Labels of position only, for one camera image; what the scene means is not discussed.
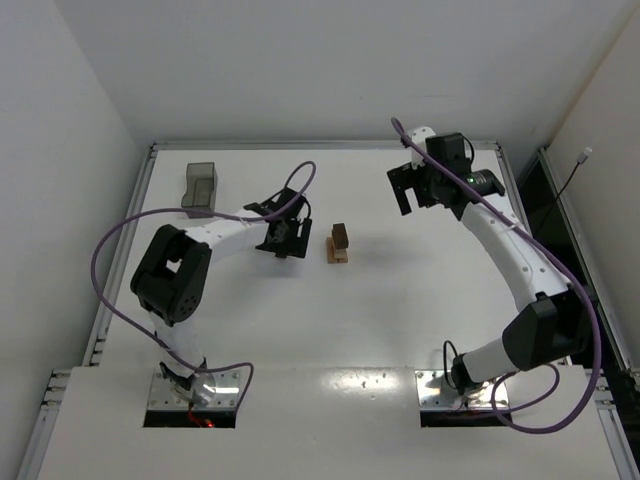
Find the dark wood arch block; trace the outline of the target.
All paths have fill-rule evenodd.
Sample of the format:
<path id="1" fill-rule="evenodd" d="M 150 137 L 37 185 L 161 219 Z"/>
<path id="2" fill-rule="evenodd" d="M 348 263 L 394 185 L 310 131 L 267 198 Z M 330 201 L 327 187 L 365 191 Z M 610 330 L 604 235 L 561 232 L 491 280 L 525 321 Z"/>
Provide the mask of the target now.
<path id="1" fill-rule="evenodd" d="M 349 237 L 344 223 L 332 225 L 331 237 L 336 250 L 346 250 L 349 247 Z"/>

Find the smoky transparent plastic box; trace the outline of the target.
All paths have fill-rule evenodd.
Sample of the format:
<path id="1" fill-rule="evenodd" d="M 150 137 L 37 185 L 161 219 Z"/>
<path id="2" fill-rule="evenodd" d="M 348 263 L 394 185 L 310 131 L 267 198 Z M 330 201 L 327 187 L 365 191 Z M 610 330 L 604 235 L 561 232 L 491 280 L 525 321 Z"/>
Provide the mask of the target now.
<path id="1" fill-rule="evenodd" d="M 189 163 L 181 208 L 189 219 L 209 217 L 215 210 L 218 175 L 214 162 Z"/>

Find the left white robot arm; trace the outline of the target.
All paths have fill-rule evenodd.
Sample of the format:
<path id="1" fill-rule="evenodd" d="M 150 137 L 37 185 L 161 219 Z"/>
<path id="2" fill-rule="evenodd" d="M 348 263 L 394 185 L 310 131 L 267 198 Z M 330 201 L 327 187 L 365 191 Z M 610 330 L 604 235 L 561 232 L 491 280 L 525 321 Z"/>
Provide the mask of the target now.
<path id="1" fill-rule="evenodd" d="M 164 349 L 160 369 L 183 394 L 193 394 L 209 374 L 198 345 L 193 315 L 215 263 L 248 249 L 285 259 L 303 259 L 312 226 L 307 198 L 285 187 L 272 197 L 245 205 L 209 223 L 160 227 L 130 283 Z"/>

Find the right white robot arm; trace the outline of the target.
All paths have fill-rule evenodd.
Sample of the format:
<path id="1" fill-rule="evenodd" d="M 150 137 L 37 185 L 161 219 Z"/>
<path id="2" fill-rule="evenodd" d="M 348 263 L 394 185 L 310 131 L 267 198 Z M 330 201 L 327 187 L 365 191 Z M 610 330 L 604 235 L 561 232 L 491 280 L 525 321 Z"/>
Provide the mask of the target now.
<path id="1" fill-rule="evenodd" d="M 497 339 L 455 356 L 452 388 L 467 393 L 486 381 L 585 350 L 597 324 L 583 303 L 588 295 L 578 292 L 566 268 L 555 266 L 525 239 L 502 182 L 489 169 L 474 169 L 466 137 L 418 127 L 402 134 L 401 143 L 411 149 L 412 159 L 387 173 L 401 213 L 411 211 L 409 191 L 421 208 L 450 210 L 494 262 L 517 309 Z"/>

